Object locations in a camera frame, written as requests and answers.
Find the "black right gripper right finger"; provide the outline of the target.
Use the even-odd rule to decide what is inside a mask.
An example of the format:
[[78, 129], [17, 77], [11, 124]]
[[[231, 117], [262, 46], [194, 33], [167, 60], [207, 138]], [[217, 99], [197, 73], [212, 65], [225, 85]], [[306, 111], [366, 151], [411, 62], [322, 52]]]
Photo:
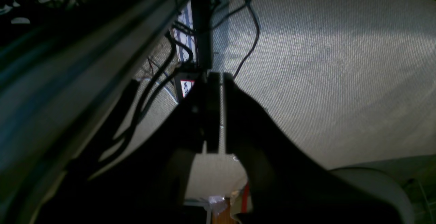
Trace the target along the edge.
[[227, 152], [242, 164], [252, 201], [243, 223], [402, 224], [394, 206], [302, 152], [229, 73], [223, 91]]

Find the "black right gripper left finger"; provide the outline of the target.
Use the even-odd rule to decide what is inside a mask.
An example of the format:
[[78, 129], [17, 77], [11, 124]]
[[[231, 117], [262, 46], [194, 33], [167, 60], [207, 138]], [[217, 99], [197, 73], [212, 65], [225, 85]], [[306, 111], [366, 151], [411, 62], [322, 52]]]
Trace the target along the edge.
[[102, 149], [86, 148], [67, 168], [37, 224], [146, 224], [179, 222], [191, 166], [208, 142], [218, 151], [220, 77], [199, 76], [178, 106], [135, 151], [103, 170]]

